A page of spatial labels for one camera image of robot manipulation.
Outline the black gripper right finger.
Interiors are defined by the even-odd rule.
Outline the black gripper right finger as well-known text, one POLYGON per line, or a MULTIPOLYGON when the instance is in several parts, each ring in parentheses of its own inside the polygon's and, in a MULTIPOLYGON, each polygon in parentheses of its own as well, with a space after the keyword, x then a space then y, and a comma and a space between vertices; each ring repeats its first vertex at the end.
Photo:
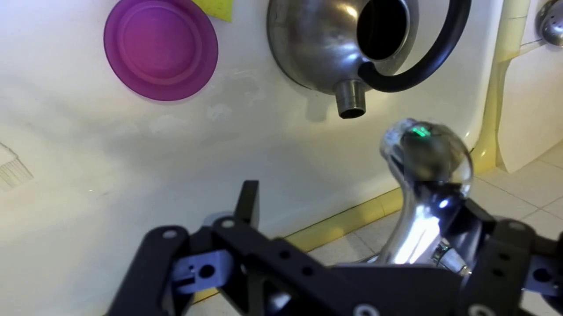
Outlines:
POLYGON ((478 246, 467 251, 472 274, 462 281, 456 316, 522 316, 536 230, 516 220, 497 220, 467 201, 456 229, 478 227, 478 246))

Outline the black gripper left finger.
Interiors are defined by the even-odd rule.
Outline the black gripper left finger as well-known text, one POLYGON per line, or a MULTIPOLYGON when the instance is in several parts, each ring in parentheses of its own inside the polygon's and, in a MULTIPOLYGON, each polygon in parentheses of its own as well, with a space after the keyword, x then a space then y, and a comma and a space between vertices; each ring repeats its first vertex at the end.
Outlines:
POLYGON ((219 290, 244 316, 261 313, 256 280, 221 239, 222 229, 252 230, 259 216, 259 183, 245 181, 233 213, 196 234, 184 227, 150 230, 108 309, 108 316, 182 316, 198 294, 219 290))

